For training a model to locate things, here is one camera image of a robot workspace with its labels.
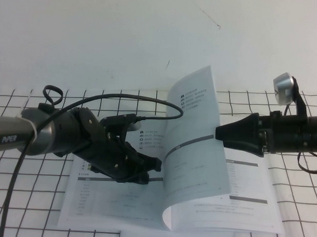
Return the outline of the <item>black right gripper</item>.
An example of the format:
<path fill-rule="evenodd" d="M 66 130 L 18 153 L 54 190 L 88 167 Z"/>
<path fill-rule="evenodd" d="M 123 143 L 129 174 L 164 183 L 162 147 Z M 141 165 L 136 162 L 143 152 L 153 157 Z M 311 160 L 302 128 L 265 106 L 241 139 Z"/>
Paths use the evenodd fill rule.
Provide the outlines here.
<path fill-rule="evenodd" d="M 308 121 L 307 116 L 283 115 L 280 111 L 267 116 L 253 113 L 218 126 L 215 138 L 221 140 L 225 148 L 258 157 L 264 157 L 264 153 L 300 153 L 308 148 Z"/>

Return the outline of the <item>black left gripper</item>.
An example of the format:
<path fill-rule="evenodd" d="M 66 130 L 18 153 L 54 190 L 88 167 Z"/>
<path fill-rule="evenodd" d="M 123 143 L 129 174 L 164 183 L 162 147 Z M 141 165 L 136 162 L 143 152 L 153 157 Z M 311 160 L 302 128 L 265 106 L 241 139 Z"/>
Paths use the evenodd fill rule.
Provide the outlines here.
<path fill-rule="evenodd" d="M 161 171 L 162 161 L 139 153 L 129 143 L 108 133 L 104 127 L 91 135 L 90 143 L 76 156 L 91 164 L 91 170 L 119 183 L 148 184 L 148 171 Z"/>

